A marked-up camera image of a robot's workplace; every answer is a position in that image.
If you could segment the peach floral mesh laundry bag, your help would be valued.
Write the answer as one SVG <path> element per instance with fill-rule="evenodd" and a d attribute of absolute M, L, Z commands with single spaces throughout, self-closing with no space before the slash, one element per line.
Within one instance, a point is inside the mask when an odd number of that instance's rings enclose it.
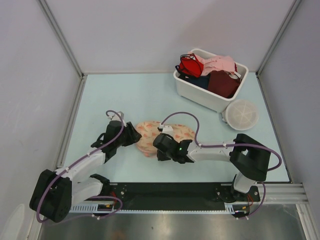
<path fill-rule="evenodd" d="M 153 158 L 157 155 L 157 149 L 153 146 L 155 138 L 161 133 L 158 130 L 159 121 L 144 121 L 136 125 L 135 129 L 141 135 L 136 147 L 145 157 Z M 173 138 L 179 143 L 182 140 L 194 140 L 195 132 L 183 124 L 169 124 L 173 129 Z"/>

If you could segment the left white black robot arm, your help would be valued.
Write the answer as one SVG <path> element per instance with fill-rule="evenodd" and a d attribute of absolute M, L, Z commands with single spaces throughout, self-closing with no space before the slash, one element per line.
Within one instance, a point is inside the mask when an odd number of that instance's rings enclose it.
<path fill-rule="evenodd" d="M 111 193 L 110 180 L 94 170 L 110 160 L 119 147 L 133 145 L 141 137 L 131 122 L 110 121 L 87 155 L 68 167 L 46 169 L 39 175 L 29 208 L 38 217 L 59 223 L 73 206 L 95 197 L 107 199 Z"/>

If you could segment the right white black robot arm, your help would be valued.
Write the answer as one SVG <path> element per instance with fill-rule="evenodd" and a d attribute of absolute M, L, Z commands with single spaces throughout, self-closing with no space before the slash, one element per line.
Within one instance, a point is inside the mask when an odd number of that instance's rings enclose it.
<path fill-rule="evenodd" d="M 248 196 L 254 183 L 264 182 L 267 178 L 270 149 L 244 133 L 237 134 L 232 141 L 212 145 L 196 144 L 190 139 L 177 142 L 171 135 L 161 133 L 152 144 L 157 150 L 158 161 L 231 163 L 238 170 L 230 188 L 231 196 L 237 201 Z"/>

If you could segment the round white mesh laundry bag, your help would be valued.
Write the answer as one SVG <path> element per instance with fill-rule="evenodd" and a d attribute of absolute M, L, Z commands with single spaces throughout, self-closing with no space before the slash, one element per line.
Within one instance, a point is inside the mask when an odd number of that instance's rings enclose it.
<path fill-rule="evenodd" d="M 258 108 L 245 99 L 232 101 L 221 113 L 222 120 L 237 131 L 246 131 L 253 128 L 258 120 Z"/>

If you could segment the pink bra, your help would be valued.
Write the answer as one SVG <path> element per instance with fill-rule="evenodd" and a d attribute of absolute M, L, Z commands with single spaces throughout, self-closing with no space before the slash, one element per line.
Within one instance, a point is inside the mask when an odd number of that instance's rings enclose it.
<path fill-rule="evenodd" d="M 201 76 L 207 76 L 212 71 L 224 71 L 231 75 L 240 77 L 241 75 L 237 71 L 237 66 L 234 60 L 230 56 L 216 55 L 208 59 L 204 59 L 197 54 L 194 54 L 196 59 L 203 64 L 203 70 Z"/>

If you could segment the white plastic storage bin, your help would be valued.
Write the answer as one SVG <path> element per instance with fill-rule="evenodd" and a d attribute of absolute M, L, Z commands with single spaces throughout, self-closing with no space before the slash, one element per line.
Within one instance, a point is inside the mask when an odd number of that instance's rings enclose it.
<path fill-rule="evenodd" d="M 241 82 L 231 98 L 222 97 L 185 80 L 182 80 L 179 78 L 180 74 L 178 71 L 175 70 L 173 72 L 173 77 L 175 78 L 177 93 L 195 103 L 216 111 L 217 113 L 221 113 L 232 101 L 236 99 L 249 73 L 249 69 L 245 65 L 238 62 L 235 62 L 235 64 L 237 66 L 237 72 L 241 75 Z"/>

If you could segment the navy blue garment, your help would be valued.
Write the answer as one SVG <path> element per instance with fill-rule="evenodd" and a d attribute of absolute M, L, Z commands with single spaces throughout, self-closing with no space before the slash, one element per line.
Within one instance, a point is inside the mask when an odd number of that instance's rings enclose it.
<path fill-rule="evenodd" d="M 195 85 L 199 88 L 202 88 L 202 89 L 205 89 L 207 90 L 208 89 L 208 86 L 209 86 L 209 80 L 210 78 L 207 77 L 207 76 L 201 76 L 199 78 L 186 78 L 185 81 L 192 84 L 192 85 Z"/>

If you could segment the maroon garment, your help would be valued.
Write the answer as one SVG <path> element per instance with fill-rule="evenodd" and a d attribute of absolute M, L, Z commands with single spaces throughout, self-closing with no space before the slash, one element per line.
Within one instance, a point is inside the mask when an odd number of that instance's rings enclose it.
<path fill-rule="evenodd" d="M 230 99 L 236 93 L 241 81 L 239 77 L 232 78 L 223 70 L 212 71 L 207 90 L 223 98 Z"/>

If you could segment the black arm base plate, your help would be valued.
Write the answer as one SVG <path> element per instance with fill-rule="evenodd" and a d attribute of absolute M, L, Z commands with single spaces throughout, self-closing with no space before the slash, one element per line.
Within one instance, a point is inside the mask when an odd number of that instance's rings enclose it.
<path fill-rule="evenodd" d="M 257 186 L 240 193 L 220 182 L 109 183 L 99 195 L 119 198 L 129 211 L 220 211 L 225 204 L 261 200 Z"/>

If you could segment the left vertical aluminium post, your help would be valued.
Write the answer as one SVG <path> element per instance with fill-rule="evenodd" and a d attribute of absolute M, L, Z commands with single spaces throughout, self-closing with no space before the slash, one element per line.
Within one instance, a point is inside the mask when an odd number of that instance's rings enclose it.
<path fill-rule="evenodd" d="M 78 61 L 76 60 L 75 55 L 74 55 L 66 37 L 65 37 L 65 35 L 63 34 L 63 32 L 59 26 L 59 23 L 57 22 L 49 4 L 47 3 L 46 0 L 37 0 L 36 2 L 38 3 L 41 11 L 43 12 L 45 18 L 47 19 L 48 24 L 50 25 L 54 35 L 56 36 L 60 46 L 62 47 L 62 50 L 64 51 L 68 60 L 70 61 L 71 66 L 75 70 L 78 77 L 80 79 L 82 79 L 84 77 L 84 73 L 81 70 L 80 65 L 79 65 Z"/>

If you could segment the vertical aluminium post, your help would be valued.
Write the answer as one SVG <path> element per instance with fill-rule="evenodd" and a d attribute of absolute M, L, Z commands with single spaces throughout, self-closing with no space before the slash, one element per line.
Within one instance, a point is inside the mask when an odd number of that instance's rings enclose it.
<path fill-rule="evenodd" d="M 299 7 L 303 3 L 303 0 L 294 0 L 286 13 L 275 37 L 273 38 L 271 45 L 269 46 L 267 52 L 265 53 L 257 71 L 255 72 L 256 76 L 259 78 L 260 75 L 262 74 L 264 68 L 266 67 L 268 61 L 270 60 L 272 54 L 276 50 L 278 44 L 280 43 L 280 40 L 284 36 L 287 28 L 289 27 L 292 19 L 294 18 L 296 12 L 298 11 Z"/>
<path fill-rule="evenodd" d="M 65 35 L 63 34 L 63 32 L 59 26 L 59 23 L 57 22 L 49 4 L 47 3 L 46 0 L 37 0 L 36 2 L 38 3 L 41 11 L 43 12 L 45 18 L 47 19 L 48 24 L 50 25 L 54 35 L 56 36 L 60 46 L 62 47 L 62 50 L 64 51 L 68 60 L 70 61 L 71 66 L 75 70 L 78 77 L 80 79 L 82 79 L 84 77 L 84 73 L 81 70 L 80 65 L 79 65 L 78 61 L 76 60 L 75 55 L 74 55 L 66 37 L 65 37 Z"/>

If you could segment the aluminium frame rail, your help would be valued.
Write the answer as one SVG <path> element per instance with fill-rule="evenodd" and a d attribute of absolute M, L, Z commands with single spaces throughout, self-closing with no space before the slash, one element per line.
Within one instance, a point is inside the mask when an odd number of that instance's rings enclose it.
<path fill-rule="evenodd" d="M 257 203 L 226 203 L 224 210 L 123 210 L 115 196 L 71 208 L 45 223 L 41 240 L 317 240 L 320 237 L 302 184 L 257 183 Z"/>

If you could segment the right vertical aluminium post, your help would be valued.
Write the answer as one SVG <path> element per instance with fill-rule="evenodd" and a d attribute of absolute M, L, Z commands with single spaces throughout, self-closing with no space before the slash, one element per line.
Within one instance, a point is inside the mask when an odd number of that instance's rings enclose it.
<path fill-rule="evenodd" d="M 271 45 L 269 46 L 267 52 L 265 53 L 257 71 L 255 72 L 256 76 L 259 78 L 260 75 L 262 74 L 264 68 L 266 67 L 268 61 L 270 60 L 272 54 L 276 50 L 278 44 L 280 43 L 280 40 L 284 36 L 287 28 L 289 27 L 292 19 L 294 18 L 296 12 L 298 11 L 299 7 L 303 3 L 303 0 L 294 0 L 286 13 L 275 37 L 273 38 Z"/>

